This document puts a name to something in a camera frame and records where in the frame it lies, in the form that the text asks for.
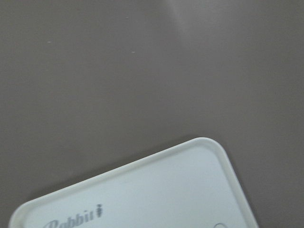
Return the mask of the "white rectangular tray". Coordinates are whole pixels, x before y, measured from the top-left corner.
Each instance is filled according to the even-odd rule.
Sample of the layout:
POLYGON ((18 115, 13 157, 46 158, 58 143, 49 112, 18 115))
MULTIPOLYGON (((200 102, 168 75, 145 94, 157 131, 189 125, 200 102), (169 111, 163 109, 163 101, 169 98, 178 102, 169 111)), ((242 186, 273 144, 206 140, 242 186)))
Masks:
POLYGON ((19 206, 10 228, 256 228, 224 148, 199 137, 19 206))

